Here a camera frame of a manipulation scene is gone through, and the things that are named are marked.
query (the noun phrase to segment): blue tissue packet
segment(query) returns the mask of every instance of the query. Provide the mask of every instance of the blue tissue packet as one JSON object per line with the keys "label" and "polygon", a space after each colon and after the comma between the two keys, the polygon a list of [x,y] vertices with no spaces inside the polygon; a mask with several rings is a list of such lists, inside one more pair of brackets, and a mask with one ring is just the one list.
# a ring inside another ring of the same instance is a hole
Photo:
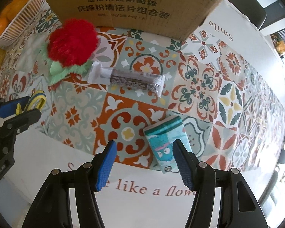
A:
{"label": "blue tissue packet", "polygon": [[143,129],[149,145],[163,173],[177,169],[172,146],[180,139],[188,152],[192,152],[180,116],[168,116],[160,122]]}

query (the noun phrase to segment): cartoon eye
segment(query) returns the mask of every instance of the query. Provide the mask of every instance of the cartoon eye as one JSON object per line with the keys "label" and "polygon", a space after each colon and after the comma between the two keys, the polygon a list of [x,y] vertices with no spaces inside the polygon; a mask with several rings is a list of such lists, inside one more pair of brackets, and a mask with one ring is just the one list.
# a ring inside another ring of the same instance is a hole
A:
{"label": "cartoon eye", "polygon": [[165,148],[165,150],[163,151],[165,154],[169,154],[170,153],[170,148]]}

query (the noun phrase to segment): clear plastic wrapper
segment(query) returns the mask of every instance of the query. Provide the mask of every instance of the clear plastic wrapper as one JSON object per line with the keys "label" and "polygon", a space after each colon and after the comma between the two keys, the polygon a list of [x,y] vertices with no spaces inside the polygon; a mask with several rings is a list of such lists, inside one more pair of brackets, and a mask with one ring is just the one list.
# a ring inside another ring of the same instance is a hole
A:
{"label": "clear plastic wrapper", "polygon": [[165,76],[132,70],[103,68],[101,63],[94,62],[87,81],[91,84],[117,84],[132,89],[152,91],[160,97]]}

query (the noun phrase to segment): patterned tablecloth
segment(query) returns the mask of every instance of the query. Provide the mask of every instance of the patterned tablecloth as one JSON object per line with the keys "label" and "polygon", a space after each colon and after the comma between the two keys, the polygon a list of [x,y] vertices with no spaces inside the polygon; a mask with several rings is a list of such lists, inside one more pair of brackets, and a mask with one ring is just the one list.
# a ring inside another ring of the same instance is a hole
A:
{"label": "patterned tablecloth", "polygon": [[47,102],[35,124],[40,132],[89,154],[101,152],[113,139],[117,162],[158,170],[143,128],[180,114],[192,151],[214,168],[246,171],[276,163],[285,128],[282,104],[253,66],[210,32],[198,28],[181,42],[133,29],[97,29],[94,60],[165,75],[158,98],[152,92],[88,84],[78,75],[49,86],[38,47],[60,26],[51,9],[43,10],[8,47],[0,70],[0,97],[6,100],[45,91]]}

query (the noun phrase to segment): barcode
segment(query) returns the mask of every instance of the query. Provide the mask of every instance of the barcode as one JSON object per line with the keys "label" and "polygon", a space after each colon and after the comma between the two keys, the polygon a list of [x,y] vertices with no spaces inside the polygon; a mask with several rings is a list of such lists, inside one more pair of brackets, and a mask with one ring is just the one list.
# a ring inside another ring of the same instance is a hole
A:
{"label": "barcode", "polygon": [[159,80],[161,80],[163,78],[161,75],[151,74],[151,73],[147,73],[147,72],[144,72],[143,75],[144,76],[150,76],[150,77],[153,77],[153,78],[156,78],[156,79],[159,79]]}

